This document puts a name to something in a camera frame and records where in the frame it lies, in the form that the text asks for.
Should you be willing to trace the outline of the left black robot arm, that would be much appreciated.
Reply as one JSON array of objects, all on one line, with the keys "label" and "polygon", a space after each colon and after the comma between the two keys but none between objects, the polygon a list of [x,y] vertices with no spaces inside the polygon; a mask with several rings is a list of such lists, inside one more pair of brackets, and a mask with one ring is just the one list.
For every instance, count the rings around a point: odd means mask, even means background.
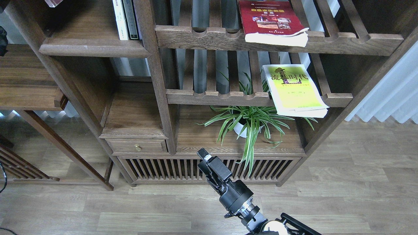
[{"label": "left black robot arm", "polygon": [[[49,7],[54,8],[58,6],[62,2],[62,0],[45,0],[45,2]],[[8,5],[8,3],[9,3],[9,0],[0,1],[1,13],[4,12],[4,9]],[[7,45],[8,45],[7,31],[1,26],[0,27],[0,56],[4,56],[6,52],[8,52]]]}]

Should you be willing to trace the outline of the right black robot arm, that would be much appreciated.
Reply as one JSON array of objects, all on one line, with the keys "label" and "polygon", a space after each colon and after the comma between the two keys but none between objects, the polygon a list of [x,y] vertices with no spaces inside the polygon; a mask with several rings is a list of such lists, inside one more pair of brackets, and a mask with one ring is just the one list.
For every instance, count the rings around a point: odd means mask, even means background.
[{"label": "right black robot arm", "polygon": [[202,159],[198,167],[228,211],[225,218],[239,217],[250,233],[256,235],[319,235],[319,232],[285,213],[281,214],[281,218],[268,220],[252,203],[253,192],[241,180],[231,180],[232,172],[218,156],[211,156],[204,148],[197,154]]}]

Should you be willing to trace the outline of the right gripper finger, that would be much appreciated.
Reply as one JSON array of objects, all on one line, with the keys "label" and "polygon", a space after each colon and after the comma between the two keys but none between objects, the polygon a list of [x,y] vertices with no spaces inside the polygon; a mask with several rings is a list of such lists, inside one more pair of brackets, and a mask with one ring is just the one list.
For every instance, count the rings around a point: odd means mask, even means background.
[{"label": "right gripper finger", "polygon": [[207,182],[212,186],[215,192],[219,193],[217,176],[213,174],[213,171],[209,168],[207,163],[205,161],[201,161],[198,164],[198,167],[206,176]]},{"label": "right gripper finger", "polygon": [[207,163],[213,174],[217,176],[218,183],[227,183],[230,181],[232,172],[225,166],[225,164],[218,158],[218,156],[211,156],[204,148],[201,148],[197,154]]}]

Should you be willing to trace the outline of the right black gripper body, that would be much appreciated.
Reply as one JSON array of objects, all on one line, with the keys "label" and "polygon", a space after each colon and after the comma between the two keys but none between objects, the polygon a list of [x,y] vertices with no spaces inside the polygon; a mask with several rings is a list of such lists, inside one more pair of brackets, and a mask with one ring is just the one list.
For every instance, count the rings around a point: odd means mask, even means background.
[{"label": "right black gripper body", "polygon": [[241,181],[220,180],[218,177],[207,176],[208,183],[220,195],[219,201],[229,212],[251,212],[253,192]]}]

